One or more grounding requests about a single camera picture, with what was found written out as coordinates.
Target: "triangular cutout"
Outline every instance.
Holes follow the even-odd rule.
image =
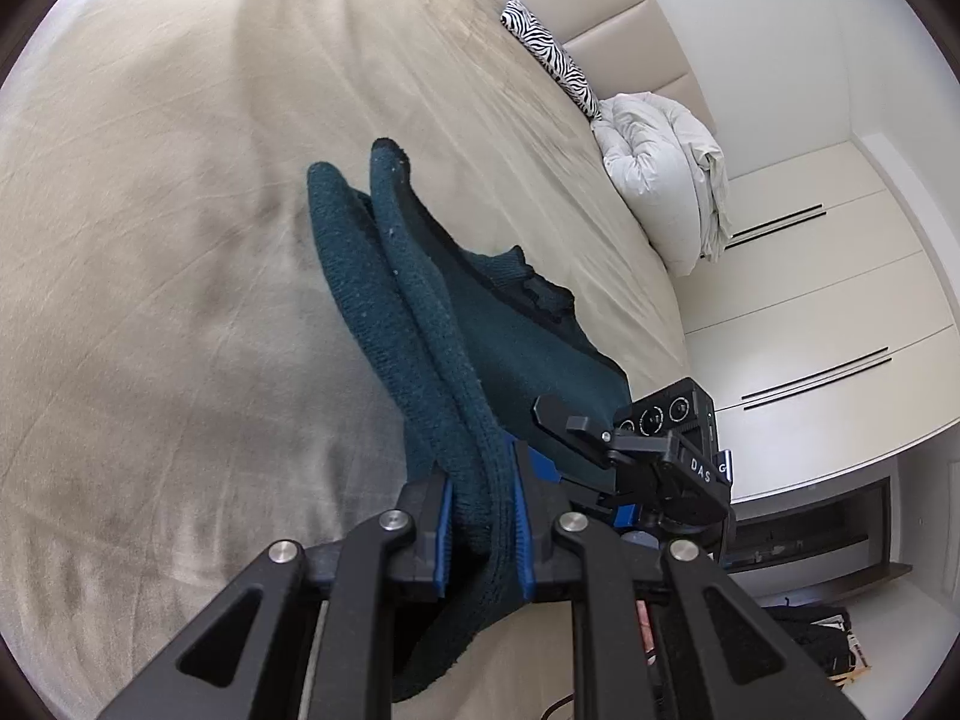
[[[784,669],[784,659],[715,587],[704,589],[704,601],[723,649],[730,676],[738,685]]]
[[[249,589],[184,653],[176,668],[215,688],[233,682],[263,593]]]

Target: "mattress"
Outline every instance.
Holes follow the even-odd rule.
[[[634,396],[686,373],[672,287],[589,123],[493,0],[61,0],[0,89],[0,632],[86,720],[276,538],[404,479],[323,279],[305,172],[407,151],[462,247],[520,244]],[[568,613],[478,638],[400,717],[530,717]]]

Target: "white dresser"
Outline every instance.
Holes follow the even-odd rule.
[[[677,279],[733,499],[886,457],[960,419],[960,336],[896,199],[852,143],[731,181],[736,237]]]

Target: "zebra print pillow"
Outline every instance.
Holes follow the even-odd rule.
[[[584,72],[577,67],[563,46],[554,40],[550,30],[527,10],[526,5],[520,0],[507,0],[500,20],[589,119],[600,115],[600,103],[587,82],[587,76],[584,76]]]

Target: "headboard panel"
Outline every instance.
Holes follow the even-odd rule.
[[[521,1],[563,43],[600,98],[656,92],[714,129],[700,84],[656,0]]]

